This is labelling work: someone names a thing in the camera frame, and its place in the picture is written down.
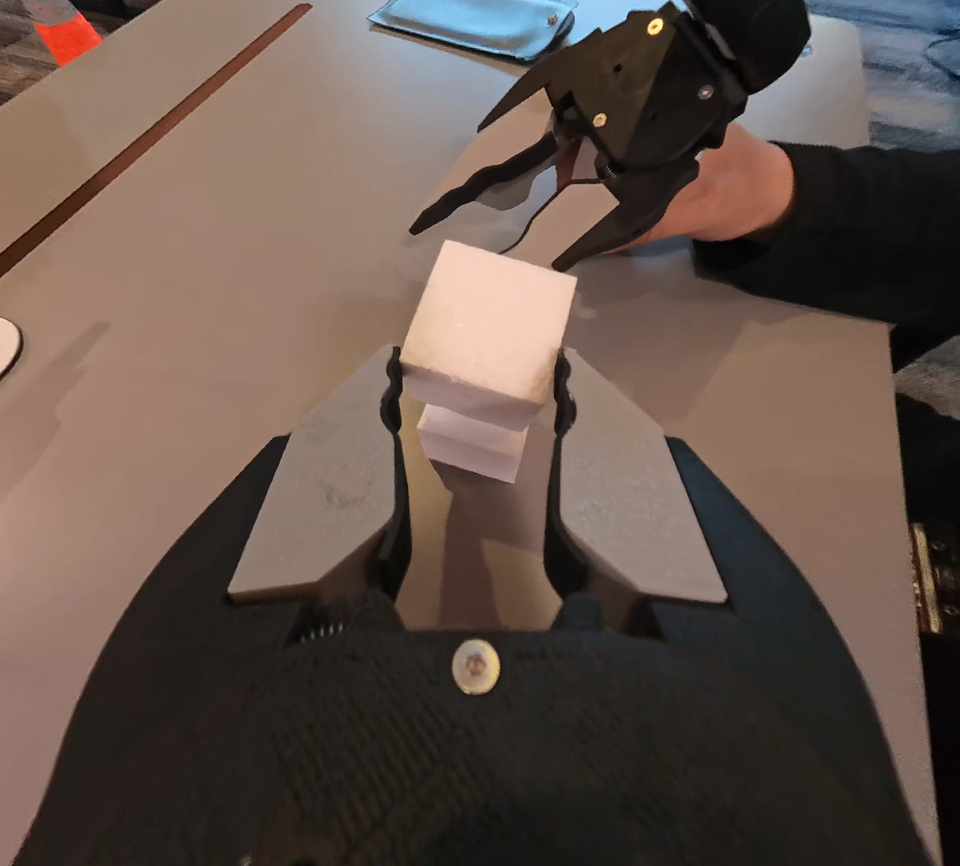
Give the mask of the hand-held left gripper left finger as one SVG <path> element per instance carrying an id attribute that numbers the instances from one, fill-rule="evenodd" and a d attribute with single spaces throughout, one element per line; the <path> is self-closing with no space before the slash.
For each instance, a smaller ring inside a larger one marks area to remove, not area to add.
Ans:
<path id="1" fill-rule="evenodd" d="M 396 602 L 412 558 L 400 349 L 380 347 L 289 435 L 227 595 Z"/>

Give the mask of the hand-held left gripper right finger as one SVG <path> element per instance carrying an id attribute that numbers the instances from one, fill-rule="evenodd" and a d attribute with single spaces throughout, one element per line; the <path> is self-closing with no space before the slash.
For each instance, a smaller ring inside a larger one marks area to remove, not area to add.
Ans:
<path id="1" fill-rule="evenodd" d="M 636 629 L 652 600 L 725 605 L 663 428 L 574 349 L 554 385 L 543 564 L 555 593 L 596 602 L 609 630 Z"/>

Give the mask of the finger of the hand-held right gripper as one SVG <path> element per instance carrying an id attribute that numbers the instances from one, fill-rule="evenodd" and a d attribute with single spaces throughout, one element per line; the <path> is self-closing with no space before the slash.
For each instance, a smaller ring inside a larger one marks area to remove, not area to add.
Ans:
<path id="1" fill-rule="evenodd" d="M 559 262 L 618 206 L 618 198 L 600 181 L 573 180 L 534 212 L 521 236 L 501 255 L 523 262 Z"/>
<path id="2" fill-rule="evenodd" d="M 539 90 L 478 130 L 416 216 L 410 235 L 421 235 L 475 202 L 497 211 L 518 207 L 559 152 L 554 107 Z"/>

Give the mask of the person's right hand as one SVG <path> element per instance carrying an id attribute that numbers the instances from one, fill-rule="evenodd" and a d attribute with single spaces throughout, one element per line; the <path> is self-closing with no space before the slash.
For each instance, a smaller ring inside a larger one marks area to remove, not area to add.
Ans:
<path id="1" fill-rule="evenodd" d="M 616 253 L 677 237 L 730 241 L 773 228 L 790 210 L 795 173 L 789 155 L 742 124 L 731 123 L 723 144 L 703 151 L 698 163 L 697 177 L 654 226 Z"/>

